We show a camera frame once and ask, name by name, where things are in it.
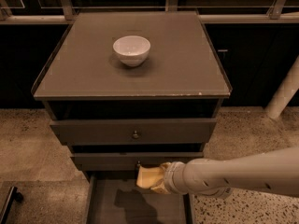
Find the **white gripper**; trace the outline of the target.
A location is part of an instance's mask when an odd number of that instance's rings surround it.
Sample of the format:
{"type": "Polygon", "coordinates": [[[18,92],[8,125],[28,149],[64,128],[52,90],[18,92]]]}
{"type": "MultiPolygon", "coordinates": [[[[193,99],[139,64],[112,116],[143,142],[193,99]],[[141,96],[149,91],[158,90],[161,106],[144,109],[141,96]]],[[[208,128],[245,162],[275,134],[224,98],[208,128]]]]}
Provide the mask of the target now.
{"type": "Polygon", "coordinates": [[[182,194],[189,192],[184,180],[186,164],[180,161],[165,162],[160,165],[164,172],[164,181],[159,181],[150,189],[158,194],[182,194]]]}

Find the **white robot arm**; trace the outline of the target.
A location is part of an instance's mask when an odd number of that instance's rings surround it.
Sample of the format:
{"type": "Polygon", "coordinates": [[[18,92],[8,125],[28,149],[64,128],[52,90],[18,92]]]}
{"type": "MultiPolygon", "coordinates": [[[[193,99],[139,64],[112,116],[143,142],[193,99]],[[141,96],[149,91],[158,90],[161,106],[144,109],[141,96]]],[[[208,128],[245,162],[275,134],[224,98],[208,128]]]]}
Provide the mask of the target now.
{"type": "Polygon", "coordinates": [[[232,189],[299,196],[299,147],[215,161],[171,163],[151,187],[160,194],[225,197],[232,189]]]}

